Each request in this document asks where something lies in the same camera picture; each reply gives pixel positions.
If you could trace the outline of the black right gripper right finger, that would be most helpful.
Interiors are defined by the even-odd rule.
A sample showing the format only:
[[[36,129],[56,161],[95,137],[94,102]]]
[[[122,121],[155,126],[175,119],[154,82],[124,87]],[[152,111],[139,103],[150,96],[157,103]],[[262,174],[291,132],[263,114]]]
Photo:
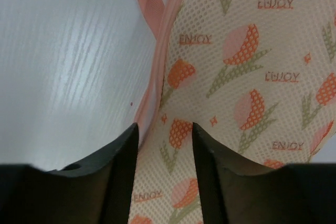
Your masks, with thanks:
[[[193,124],[204,223],[335,223],[335,165],[273,169],[242,157]]]

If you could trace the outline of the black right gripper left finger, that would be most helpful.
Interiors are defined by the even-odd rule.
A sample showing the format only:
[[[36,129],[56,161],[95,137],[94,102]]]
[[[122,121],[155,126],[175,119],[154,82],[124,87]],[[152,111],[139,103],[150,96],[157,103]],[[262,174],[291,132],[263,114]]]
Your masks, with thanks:
[[[127,223],[139,128],[61,170],[1,165],[1,223]]]

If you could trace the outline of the floral mesh laundry bag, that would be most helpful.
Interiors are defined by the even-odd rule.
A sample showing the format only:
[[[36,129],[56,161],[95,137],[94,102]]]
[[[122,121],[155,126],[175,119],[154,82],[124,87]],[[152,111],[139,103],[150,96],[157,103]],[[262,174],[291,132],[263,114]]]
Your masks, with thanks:
[[[138,0],[156,39],[129,223],[202,223],[192,127],[267,168],[335,135],[335,0]]]

